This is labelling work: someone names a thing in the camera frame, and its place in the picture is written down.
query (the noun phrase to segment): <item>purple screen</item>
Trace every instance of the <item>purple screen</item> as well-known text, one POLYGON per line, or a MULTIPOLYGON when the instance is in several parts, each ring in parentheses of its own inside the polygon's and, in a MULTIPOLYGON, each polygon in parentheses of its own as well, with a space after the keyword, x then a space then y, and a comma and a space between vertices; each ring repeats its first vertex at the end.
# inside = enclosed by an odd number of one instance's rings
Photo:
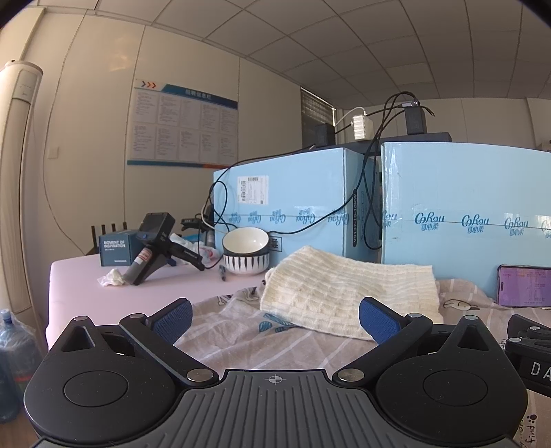
POLYGON ((498 288, 500 305, 551 307, 551 269, 502 267, 498 288))

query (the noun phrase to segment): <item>blue textured pad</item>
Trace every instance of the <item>blue textured pad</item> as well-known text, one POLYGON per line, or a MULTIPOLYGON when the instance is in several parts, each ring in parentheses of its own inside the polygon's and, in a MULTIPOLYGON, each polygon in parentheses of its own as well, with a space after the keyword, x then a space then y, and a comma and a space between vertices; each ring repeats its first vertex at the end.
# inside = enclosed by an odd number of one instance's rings
POLYGON ((400 331, 400 323, 385 314, 371 302, 362 300, 359 310, 360 325, 377 342, 382 344, 400 331))
POLYGON ((151 330, 169 344, 176 342, 191 326, 193 309, 187 300, 155 321, 151 330))

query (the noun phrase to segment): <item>small blue box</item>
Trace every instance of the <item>small blue box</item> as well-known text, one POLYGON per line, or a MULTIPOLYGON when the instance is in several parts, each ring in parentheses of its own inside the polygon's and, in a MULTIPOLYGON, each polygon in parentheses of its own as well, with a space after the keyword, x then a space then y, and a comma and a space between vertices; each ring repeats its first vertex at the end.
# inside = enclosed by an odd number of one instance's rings
POLYGON ((130 266, 143 249, 136 237, 137 230, 100 235, 100 260, 102 266, 130 266))
POLYGON ((383 263, 432 265, 494 298, 500 264, 551 266, 550 153, 385 143, 382 163, 383 263))
MULTIPOLYGON (((220 179, 228 189, 228 203, 223 213, 226 222, 239 227, 259 227, 267 232, 292 232, 306 227, 338 209, 352 195, 360 179, 364 156, 345 148, 312 151, 276 157, 231 168, 220 179)), ((224 172, 214 173, 214 180, 224 172)), ((373 160, 368 159, 365 173, 371 190, 373 160)), ((379 182, 375 183, 375 210, 380 213, 379 182)), ((214 187, 214 207, 224 209, 225 190, 214 187)), ((271 266, 303 246, 365 262, 377 261, 377 251, 367 248, 363 225, 369 208, 362 182, 348 205, 309 229, 292 234, 271 233, 271 266)), ((218 224, 216 247, 222 248, 227 232, 218 224)), ((366 239, 379 245, 379 229, 370 214, 366 239)))

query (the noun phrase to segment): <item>folded towel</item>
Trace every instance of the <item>folded towel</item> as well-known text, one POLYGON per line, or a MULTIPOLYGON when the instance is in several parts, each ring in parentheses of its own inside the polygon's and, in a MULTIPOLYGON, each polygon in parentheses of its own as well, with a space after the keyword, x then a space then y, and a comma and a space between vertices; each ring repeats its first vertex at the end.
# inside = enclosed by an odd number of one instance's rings
POLYGON ((431 266, 363 263, 310 246, 266 273, 260 309, 308 329, 372 340, 358 318, 367 296, 398 314, 443 322, 431 266))

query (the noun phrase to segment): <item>wooden floor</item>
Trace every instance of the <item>wooden floor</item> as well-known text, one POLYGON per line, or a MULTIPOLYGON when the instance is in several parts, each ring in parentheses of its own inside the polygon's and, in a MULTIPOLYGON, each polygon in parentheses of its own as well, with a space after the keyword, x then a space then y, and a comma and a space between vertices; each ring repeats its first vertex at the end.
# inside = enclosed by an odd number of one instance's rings
POLYGON ((15 420, 0 425, 0 448, 29 448, 37 437, 24 412, 15 420))

